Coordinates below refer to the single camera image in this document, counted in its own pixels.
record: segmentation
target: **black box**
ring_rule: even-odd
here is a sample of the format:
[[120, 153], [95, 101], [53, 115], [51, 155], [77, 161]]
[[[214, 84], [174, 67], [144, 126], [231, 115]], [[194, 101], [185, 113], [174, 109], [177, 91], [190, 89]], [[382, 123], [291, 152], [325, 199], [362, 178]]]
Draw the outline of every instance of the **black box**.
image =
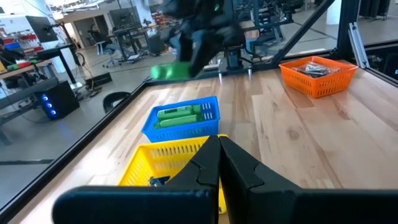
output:
[[105, 73], [102, 75], [95, 76], [94, 78], [89, 78], [85, 81], [86, 81], [86, 84], [91, 88], [91, 87], [97, 87], [100, 85], [104, 85], [105, 83], [111, 82], [112, 77], [111, 77], [111, 74], [108, 72], [108, 73]]
[[46, 91], [36, 92], [35, 96], [50, 119], [64, 118], [80, 106], [67, 81]]

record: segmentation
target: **computer tower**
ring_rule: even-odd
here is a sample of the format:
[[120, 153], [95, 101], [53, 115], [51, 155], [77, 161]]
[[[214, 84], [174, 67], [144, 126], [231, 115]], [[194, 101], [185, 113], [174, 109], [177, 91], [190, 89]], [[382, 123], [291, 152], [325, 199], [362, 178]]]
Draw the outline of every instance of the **computer tower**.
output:
[[160, 55], [166, 46], [164, 41], [160, 38], [160, 34], [154, 34], [148, 38], [149, 52], [154, 55]]
[[64, 118], [79, 107], [79, 102], [67, 81], [48, 90], [36, 92], [35, 96], [50, 119]]

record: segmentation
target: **chair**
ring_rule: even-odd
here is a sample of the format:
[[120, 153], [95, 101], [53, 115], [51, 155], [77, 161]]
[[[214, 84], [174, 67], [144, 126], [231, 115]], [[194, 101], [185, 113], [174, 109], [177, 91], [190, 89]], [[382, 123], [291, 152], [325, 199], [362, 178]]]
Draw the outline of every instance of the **chair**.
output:
[[112, 63], [113, 66], [115, 66], [115, 62], [117, 62], [119, 65], [122, 65], [122, 63], [118, 62], [118, 60], [116, 60], [115, 58], [113, 58], [113, 54], [115, 53], [115, 50], [111, 50], [111, 49], [104, 49], [105, 47], [105, 42], [106, 41], [101, 41], [101, 42], [96, 42], [95, 45], [97, 46], [97, 54], [98, 55], [109, 55], [110, 59], [108, 60], [108, 62], [102, 65], [102, 67], [106, 67], [109, 68], [109, 64]]

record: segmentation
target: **workbench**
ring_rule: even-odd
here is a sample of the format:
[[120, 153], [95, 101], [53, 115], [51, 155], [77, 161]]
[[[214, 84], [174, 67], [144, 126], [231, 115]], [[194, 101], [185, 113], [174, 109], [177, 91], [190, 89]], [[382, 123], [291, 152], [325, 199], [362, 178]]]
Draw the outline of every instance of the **workbench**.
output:
[[[351, 86], [317, 100], [279, 70], [147, 87], [11, 223], [51, 223], [54, 201], [81, 185], [116, 185], [157, 105], [218, 97], [220, 133], [304, 188], [398, 189], [398, 89], [358, 69]], [[219, 223], [228, 223], [220, 215]]]
[[[47, 80], [38, 82], [34, 85], [28, 86], [27, 88], [21, 89], [15, 93], [12, 93], [12, 94], [6, 93], [7, 97], [0, 99], [0, 109], [6, 108], [13, 103], [18, 103], [21, 100], [24, 100], [24, 99], [30, 97], [37, 91], [46, 90], [48, 88], [58, 85], [58, 78], [55, 76], [55, 73], [51, 67], [51, 64], [52, 64], [51, 60], [43, 60], [41, 62], [38, 62], [35, 65], [29, 65], [29, 66], [18, 68], [16, 70], [12, 70], [9, 72], [0, 73], [0, 79], [4, 79], [4, 78], [13, 77], [16, 75], [22, 76], [23, 73], [34, 70], [35, 67], [37, 67], [37, 69], [40, 72], [47, 74], [47, 77], [49, 78]], [[36, 106], [37, 105], [30, 105], [30, 106], [26, 106], [25, 108], [19, 108], [19, 110], [15, 111], [15, 113], [9, 113], [9, 115], [7, 115], [6, 117], [0, 117], [0, 126], [2, 126], [3, 124], [7, 123], [8, 121], [10, 121], [16, 117], [28, 112], [29, 110], [35, 108]], [[0, 146], [8, 146], [10, 144], [11, 144], [10, 140], [8, 140], [7, 136], [0, 129]]]
[[138, 50], [140, 50], [140, 49], [136, 50], [135, 47], [133, 47], [134, 42], [132, 41], [132, 39], [143, 35], [145, 37], [145, 41], [147, 42], [147, 46], [149, 46], [149, 37], [148, 37], [147, 31], [148, 31], [148, 29], [141, 29], [139, 27], [127, 27], [127, 28], [115, 30], [113, 32], [113, 35], [108, 36], [108, 37], [115, 37], [115, 39], [117, 40], [117, 44], [119, 44], [119, 47], [120, 47], [120, 53], [122, 54], [122, 57], [123, 57], [122, 62], [128, 61], [128, 56], [124, 52], [122, 37], [125, 35], [128, 36], [128, 38], [131, 42], [132, 48], [134, 50], [134, 53], [137, 55], [139, 53]]

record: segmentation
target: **glass panel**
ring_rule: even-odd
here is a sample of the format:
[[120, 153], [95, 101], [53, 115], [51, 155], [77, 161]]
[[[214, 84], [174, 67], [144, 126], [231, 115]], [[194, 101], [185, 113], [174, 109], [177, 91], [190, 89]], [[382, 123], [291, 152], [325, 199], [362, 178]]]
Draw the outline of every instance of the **glass panel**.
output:
[[[149, 10], [135, 5], [134, 0], [122, 1], [122, 9], [117, 1], [98, 5], [52, 1], [51, 7], [44, 0], [26, 2], [24, 6], [35, 9], [39, 14], [34, 16], [44, 20], [1, 16], [0, 35], [5, 43], [0, 47], [7, 52], [0, 52], [0, 208], [103, 119], [104, 105], [116, 106], [121, 100], [104, 102], [107, 95], [134, 91], [150, 75], [151, 66], [175, 58], [164, 54], [167, 47], [156, 34], [157, 28], [151, 27], [156, 25], [151, 14], [159, 6], [151, 5]], [[49, 16], [50, 8], [62, 15], [65, 30], [55, 28], [52, 33], [50, 25], [56, 21]], [[55, 41], [45, 42], [39, 33]], [[22, 39], [29, 34], [35, 38]], [[38, 52], [39, 47], [49, 51]], [[65, 64], [50, 54], [52, 50], [61, 52]], [[28, 65], [29, 61], [38, 69]]]
[[[282, 7], [276, 4], [273, 10], [268, 10], [262, 17], [263, 24], [267, 24], [267, 20], [272, 23], [283, 21], [289, 11], [293, 11], [293, 21], [281, 26], [273, 26], [270, 29], [261, 29], [260, 38], [264, 39], [261, 44], [256, 38], [250, 41], [257, 42], [255, 45], [256, 52], [262, 56], [273, 56], [295, 35], [295, 33], [303, 26], [315, 9], [322, 1], [291, 1]], [[330, 14], [339, 14], [341, 1], [336, 1], [329, 7]], [[304, 34], [304, 36], [293, 46], [288, 55], [305, 54], [309, 52], [323, 51], [334, 49], [337, 45], [337, 36], [339, 29], [340, 16], [329, 16], [328, 11], [319, 18], [314, 25]]]
[[398, 39], [397, 1], [361, 1], [358, 27], [364, 45]]

